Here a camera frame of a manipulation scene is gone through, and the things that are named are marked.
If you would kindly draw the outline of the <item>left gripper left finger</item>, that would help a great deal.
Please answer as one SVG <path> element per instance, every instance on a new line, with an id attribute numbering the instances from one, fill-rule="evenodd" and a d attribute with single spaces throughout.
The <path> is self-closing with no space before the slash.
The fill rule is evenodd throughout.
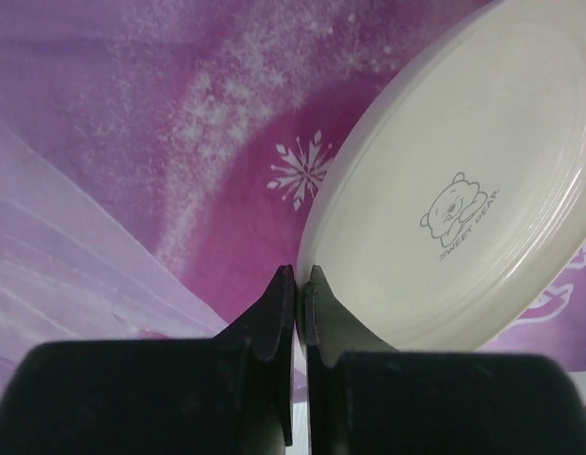
<path id="1" fill-rule="evenodd" d="M 282 454 L 293 332 L 284 265 L 215 337 L 42 344 L 0 401 L 0 454 Z"/>

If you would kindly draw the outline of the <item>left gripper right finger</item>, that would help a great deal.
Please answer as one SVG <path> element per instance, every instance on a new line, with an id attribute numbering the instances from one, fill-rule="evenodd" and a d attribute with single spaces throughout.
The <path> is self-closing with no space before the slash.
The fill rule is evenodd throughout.
<path id="1" fill-rule="evenodd" d="M 319 267 L 297 321 L 314 454 L 586 454 L 586 407 L 547 357 L 398 351 Z"/>

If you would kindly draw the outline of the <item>cream round plate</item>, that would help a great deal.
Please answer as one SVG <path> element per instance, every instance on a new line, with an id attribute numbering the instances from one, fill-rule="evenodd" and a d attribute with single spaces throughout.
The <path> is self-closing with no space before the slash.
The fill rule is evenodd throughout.
<path id="1" fill-rule="evenodd" d="M 313 267 L 400 350 L 474 351 L 586 240 L 586 1 L 493 1 L 421 51 L 341 145 Z"/>

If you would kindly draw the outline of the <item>purple princess placemat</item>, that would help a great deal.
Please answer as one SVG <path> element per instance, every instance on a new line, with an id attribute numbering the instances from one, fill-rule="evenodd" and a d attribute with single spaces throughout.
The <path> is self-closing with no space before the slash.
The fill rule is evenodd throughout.
<path id="1" fill-rule="evenodd" d="M 0 398 L 46 341 L 215 334 L 345 138 L 488 1 L 0 1 Z"/>

